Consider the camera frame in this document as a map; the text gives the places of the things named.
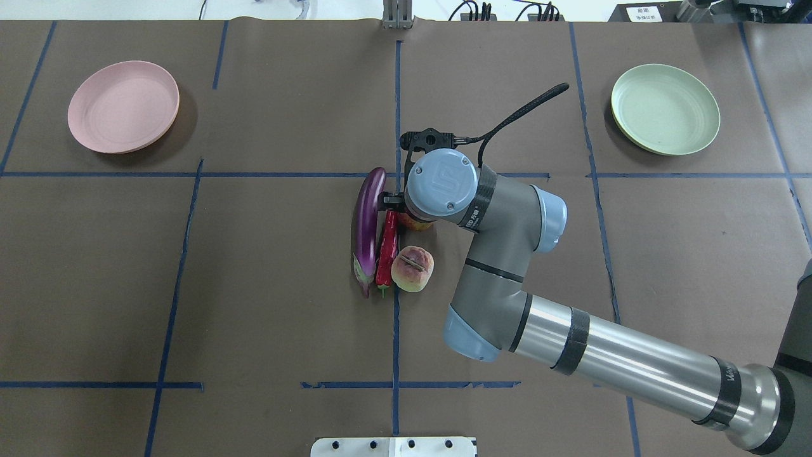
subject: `blue tape line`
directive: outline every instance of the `blue tape line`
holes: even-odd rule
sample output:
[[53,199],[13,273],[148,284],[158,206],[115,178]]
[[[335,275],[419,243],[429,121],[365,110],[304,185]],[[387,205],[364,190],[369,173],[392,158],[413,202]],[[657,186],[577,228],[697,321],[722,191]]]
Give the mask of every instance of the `blue tape line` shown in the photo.
[[507,178],[546,178],[550,179],[550,173],[496,173],[500,176],[505,176]]
[[[157,382],[0,381],[0,389],[156,389]],[[163,389],[203,390],[202,382],[167,382]]]
[[[584,83],[581,79],[581,64],[578,62],[578,44],[575,39],[575,27],[573,23],[569,23],[569,38],[572,43],[572,61],[575,64],[575,77],[578,81],[578,97],[581,100],[581,118],[584,123],[584,139],[586,140],[586,148],[590,150],[590,170],[592,171],[592,190],[595,194],[595,207],[598,209],[598,226],[601,232],[601,243],[603,244],[603,261],[606,264],[607,274],[609,275],[609,287],[611,291],[611,306],[615,312],[615,322],[620,324],[620,306],[617,302],[617,292],[615,291],[615,275],[611,266],[611,255],[609,253],[609,240],[607,238],[606,223],[603,219],[603,206],[601,205],[600,186],[598,184],[598,168],[595,165],[595,154],[592,147],[592,140],[590,139],[590,132],[586,127],[586,100],[584,96]],[[634,457],[641,457],[640,455],[640,440],[637,437],[637,418],[634,415],[634,405],[630,397],[626,398],[626,405],[628,411],[628,426],[632,433],[632,445],[634,447]]]
[[158,423],[158,410],[161,408],[161,395],[163,389],[155,390],[155,398],[153,399],[153,411],[149,417],[149,432],[147,433],[147,444],[144,449],[144,457],[150,457],[152,454],[152,445],[155,440],[155,424]]
[[217,67],[214,69],[214,82],[211,83],[211,88],[217,90],[220,83],[220,66],[222,65],[222,53],[226,50],[226,35],[228,34],[228,21],[222,22],[222,35],[220,36],[220,52],[217,54]]
[[400,192],[400,45],[403,42],[395,42],[395,189]]
[[581,100],[581,118],[584,123],[584,139],[586,139],[586,148],[590,151],[590,169],[592,173],[592,190],[595,194],[595,206],[598,208],[598,226],[601,231],[601,244],[603,245],[603,261],[606,264],[607,274],[609,275],[609,287],[611,291],[611,307],[615,314],[615,323],[620,324],[620,307],[617,302],[617,293],[615,291],[615,274],[611,266],[611,254],[609,253],[609,240],[607,239],[606,223],[603,219],[603,206],[601,205],[601,192],[600,185],[598,184],[598,169],[595,166],[595,154],[592,148],[592,140],[590,139],[590,132],[586,127],[586,100],[584,97],[584,83],[581,80],[581,65],[578,62],[578,46],[575,40],[575,27],[569,23],[569,38],[572,43],[572,61],[575,63],[575,77],[578,81],[578,98]]
[[394,324],[392,325],[392,436],[400,435],[400,287],[394,285]]
[[784,179],[783,173],[598,173],[598,178],[723,178],[723,179]]
[[206,178],[366,178],[368,172],[336,173],[336,172],[204,172]]
[[641,457],[640,438],[637,435],[637,417],[634,415],[634,400],[631,397],[626,397],[626,411],[628,412],[628,427],[632,432],[634,457]]
[[804,236],[806,237],[806,245],[809,247],[810,251],[812,251],[812,235],[810,235],[809,224],[806,220],[806,215],[804,215],[804,210],[801,207],[801,201],[798,199],[798,192],[795,190],[795,184],[793,183],[793,179],[790,176],[789,166],[787,165],[787,158],[786,156],[784,156],[784,148],[781,147],[781,141],[779,141],[778,133],[775,131],[775,125],[772,122],[770,108],[767,107],[767,100],[764,98],[764,92],[762,91],[761,81],[758,80],[756,67],[753,65],[753,57],[750,55],[750,46],[747,43],[747,36],[745,35],[745,26],[741,22],[738,24],[738,26],[739,26],[739,34],[741,35],[741,44],[745,47],[745,56],[747,57],[747,65],[750,68],[750,74],[753,76],[753,82],[756,85],[756,92],[758,92],[758,100],[762,104],[764,115],[767,118],[767,125],[770,127],[770,135],[772,135],[772,141],[775,143],[775,149],[778,151],[778,157],[781,160],[781,167],[784,169],[784,175],[787,178],[789,192],[792,194],[793,201],[795,202],[795,210],[798,213],[798,218],[801,220],[801,227],[803,228]]
[[302,389],[391,389],[391,381],[326,381],[316,384],[299,383]]
[[[316,384],[299,383],[302,389],[392,389],[390,381],[322,381]],[[399,381],[402,389],[512,389],[521,381]]]
[[5,176],[21,178],[180,178],[196,175],[194,172],[8,172]]
[[37,66],[34,68],[34,74],[31,76],[31,82],[28,83],[28,90],[25,91],[23,104],[19,107],[19,113],[17,113],[17,121],[14,122],[14,128],[11,130],[11,136],[8,138],[8,144],[6,145],[6,153],[2,157],[2,161],[0,161],[0,176],[3,176],[4,172],[6,171],[6,164],[8,163],[8,158],[11,155],[11,148],[14,147],[14,140],[17,138],[19,125],[23,122],[25,108],[28,107],[28,100],[31,99],[31,93],[34,91],[34,85],[37,83],[37,77],[40,75],[40,70],[42,69],[42,62],[45,60],[45,54],[48,52],[48,47],[50,46],[51,38],[54,37],[55,29],[56,29],[56,21],[54,20],[51,21],[51,28],[48,31],[48,37],[45,39],[45,44],[42,46],[40,59],[37,60]]
[[512,389],[521,381],[401,381],[404,389]]
[[158,424],[158,410],[161,406],[161,392],[164,378],[166,377],[166,364],[169,360],[169,349],[172,344],[172,332],[175,328],[175,316],[178,312],[178,301],[180,299],[180,282],[184,275],[186,266],[186,255],[189,252],[189,234],[192,231],[192,217],[195,215],[197,205],[197,191],[201,185],[201,172],[203,171],[203,159],[197,164],[197,176],[192,190],[192,201],[189,203],[189,214],[186,218],[186,232],[184,233],[183,249],[180,251],[180,261],[178,262],[178,274],[175,276],[175,291],[172,293],[172,307],[169,311],[169,324],[166,326],[166,337],[163,342],[163,354],[161,356],[161,367],[158,370],[158,387],[155,389],[155,399],[153,401],[153,413],[149,420],[149,432],[147,433],[147,445],[144,456],[152,454],[153,439],[155,438],[155,426]]
[[[204,178],[366,178],[368,172],[202,172]],[[8,177],[192,178],[196,172],[8,172]]]

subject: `white wall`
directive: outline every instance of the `white wall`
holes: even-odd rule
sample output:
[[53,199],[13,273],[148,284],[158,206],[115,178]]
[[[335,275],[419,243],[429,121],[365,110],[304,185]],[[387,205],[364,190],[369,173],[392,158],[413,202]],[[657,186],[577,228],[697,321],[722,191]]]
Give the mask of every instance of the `white wall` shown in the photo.
[[[382,0],[309,1],[308,19],[380,19],[383,14]],[[447,20],[459,3],[459,0],[412,2],[416,16],[433,20]],[[616,0],[559,0],[555,5],[567,20],[605,21],[616,3]],[[201,4],[202,0],[0,0],[0,20],[196,20]],[[500,20],[514,20],[524,5],[512,0],[495,0],[492,11]],[[245,15],[289,20],[295,19],[300,11],[296,0],[209,0],[204,19],[223,20]]]

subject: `black tape band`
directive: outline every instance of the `black tape band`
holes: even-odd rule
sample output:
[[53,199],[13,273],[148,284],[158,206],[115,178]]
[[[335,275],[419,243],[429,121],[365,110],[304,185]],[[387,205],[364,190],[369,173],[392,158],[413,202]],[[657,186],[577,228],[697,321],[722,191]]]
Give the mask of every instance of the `black tape band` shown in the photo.
[[719,364],[721,384],[719,384],[719,397],[716,404],[707,416],[701,420],[692,420],[696,425],[708,424],[710,427],[730,425],[730,421],[739,409],[741,401],[741,375],[736,365],[722,359],[713,358]]
[[564,342],[564,350],[561,351],[558,361],[550,367],[566,376],[573,374],[581,363],[586,350],[586,338],[590,335],[590,314],[576,308],[569,309],[572,311],[572,317],[567,341]]
[[787,375],[783,374],[780,370],[770,368],[775,380],[778,381],[778,395],[781,398],[781,403],[778,408],[778,420],[775,422],[775,427],[770,433],[770,437],[759,447],[750,449],[756,455],[767,455],[778,450],[784,440],[789,435],[789,430],[793,427],[793,420],[795,419],[795,393],[793,392],[793,385],[789,383]]
[[516,329],[516,336],[513,337],[513,344],[510,345],[509,352],[516,352],[521,341],[521,335],[525,333],[525,326],[527,325],[527,318],[530,316],[530,304],[533,302],[533,295],[527,294],[525,299],[525,310],[521,312],[521,320],[519,320],[519,328]]
[[523,276],[519,276],[517,274],[513,274],[511,272],[506,272],[504,270],[500,270],[496,267],[491,267],[482,262],[477,262],[476,260],[466,259],[465,264],[469,267],[479,268],[483,272],[488,272],[492,275],[501,276],[505,279],[509,279],[511,281],[516,281],[518,283],[525,282],[525,278]]
[[809,360],[799,359],[783,352],[778,353],[775,358],[775,364],[779,367],[789,368],[794,372],[812,377],[812,362]]
[[496,188],[496,172],[491,170],[487,165],[482,165],[479,172],[479,185],[477,186],[477,194],[474,195],[473,200],[468,205],[468,210],[465,212],[465,217],[462,218],[458,226],[463,229],[468,229],[474,233],[479,233],[479,224],[482,223],[482,218],[485,217],[490,200],[494,196],[494,189]]

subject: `light blue joint cover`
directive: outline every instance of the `light blue joint cover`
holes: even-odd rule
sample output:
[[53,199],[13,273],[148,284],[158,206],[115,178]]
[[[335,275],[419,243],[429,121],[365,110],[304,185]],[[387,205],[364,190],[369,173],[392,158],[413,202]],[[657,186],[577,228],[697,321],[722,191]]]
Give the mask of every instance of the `light blue joint cover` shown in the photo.
[[408,174],[409,197],[418,210],[438,218],[464,211],[477,194],[477,169],[454,149],[424,155]]
[[499,355],[499,349],[462,320],[451,305],[448,306],[448,317],[443,326],[443,340],[448,347],[470,359],[493,362]]
[[798,287],[801,287],[801,283],[806,281],[806,278],[812,276],[812,260],[806,264],[806,270],[804,270],[804,276],[801,276],[801,279],[798,280]]
[[550,252],[567,226],[567,203],[558,195],[539,189],[535,185],[538,205],[542,210],[542,235],[534,252]]

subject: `black cable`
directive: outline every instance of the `black cable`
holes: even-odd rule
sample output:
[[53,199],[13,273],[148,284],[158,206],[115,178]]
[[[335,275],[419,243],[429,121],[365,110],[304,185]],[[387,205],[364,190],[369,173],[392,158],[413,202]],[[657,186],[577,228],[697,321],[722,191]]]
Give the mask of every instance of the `black cable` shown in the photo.
[[522,8],[519,15],[516,16],[516,19],[514,20],[514,22],[521,19],[521,15],[523,15],[525,13],[525,11],[527,11],[527,9],[530,8],[530,7],[537,7],[538,8],[538,15],[536,16],[536,21],[542,21],[542,20],[544,20],[544,21],[553,21],[553,20],[558,20],[559,17],[561,16],[561,11],[559,11],[559,9],[558,9],[558,7],[556,5],[553,5],[553,2],[539,3],[539,2],[529,2],[527,0],[515,0],[515,1],[516,2],[522,2],[522,3],[528,3],[528,5],[526,7],[524,7],[524,8]]
[[538,20],[545,20],[546,21],[547,20],[547,15],[550,16],[551,20],[553,19],[553,4],[552,3],[547,3],[547,7],[544,8],[544,14],[540,18],[538,18]]
[[[473,6],[477,9],[476,13],[473,12],[471,3],[473,3]],[[463,2],[460,3],[460,5],[451,13],[451,15],[448,16],[448,20],[454,19],[454,15],[456,14],[456,12],[462,9],[462,7],[464,7],[465,5],[468,5],[469,10],[468,20],[476,20],[476,18],[479,17],[479,5],[477,5],[477,3],[474,0],[463,0]]]
[[490,20],[490,10],[493,7],[493,3],[482,2],[482,15],[480,16],[480,20]]
[[527,11],[527,9],[530,8],[530,7],[538,7],[538,15],[539,16],[542,15],[542,4],[541,3],[530,3],[528,6],[524,7],[519,12],[519,15],[516,16],[516,19],[513,22],[516,22],[517,20],[521,19],[521,15],[523,15],[525,13],[525,11]]
[[534,98],[530,102],[528,102],[523,107],[516,110],[513,114],[508,116],[505,120],[499,123],[496,127],[493,128],[490,132],[482,135],[481,137],[474,137],[474,138],[455,138],[454,144],[457,145],[469,145],[471,143],[476,143],[482,141],[482,144],[479,146],[479,152],[477,153],[477,163],[479,168],[482,168],[482,155],[485,152],[485,146],[488,146],[488,141],[494,137],[499,130],[502,130],[510,123],[517,121],[523,115],[531,112],[532,110],[538,108],[542,103],[551,100],[561,94],[563,94],[567,89],[569,89],[569,84],[563,82],[559,85],[554,86],[552,89],[546,91],[544,94],[539,95],[538,97]]

